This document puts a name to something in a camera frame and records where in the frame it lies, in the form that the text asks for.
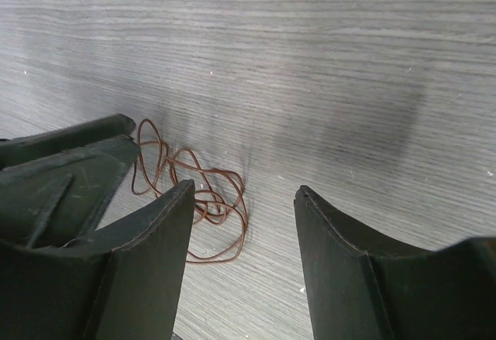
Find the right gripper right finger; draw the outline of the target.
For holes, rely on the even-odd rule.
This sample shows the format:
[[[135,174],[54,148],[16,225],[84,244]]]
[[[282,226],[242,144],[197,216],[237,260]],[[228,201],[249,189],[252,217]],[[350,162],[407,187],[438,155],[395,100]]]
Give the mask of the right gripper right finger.
[[[393,239],[307,186],[294,213],[316,339],[493,339],[495,240],[429,251]]]

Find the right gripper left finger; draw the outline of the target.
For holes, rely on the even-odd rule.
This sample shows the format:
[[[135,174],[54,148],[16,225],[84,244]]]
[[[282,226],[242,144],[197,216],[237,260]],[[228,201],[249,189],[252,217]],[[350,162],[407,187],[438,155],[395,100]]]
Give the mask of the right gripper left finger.
[[[169,339],[195,185],[183,180],[71,246],[1,244],[3,339]]]

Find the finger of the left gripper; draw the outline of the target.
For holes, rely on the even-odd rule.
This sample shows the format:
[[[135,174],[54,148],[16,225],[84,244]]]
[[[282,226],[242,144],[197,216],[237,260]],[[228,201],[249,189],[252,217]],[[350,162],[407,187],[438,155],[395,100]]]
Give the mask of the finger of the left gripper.
[[[136,123],[124,114],[110,115],[34,136],[1,139],[1,168],[13,167],[116,136],[130,136]]]
[[[1,172],[1,237],[28,248],[62,246],[95,229],[138,155],[127,136]]]

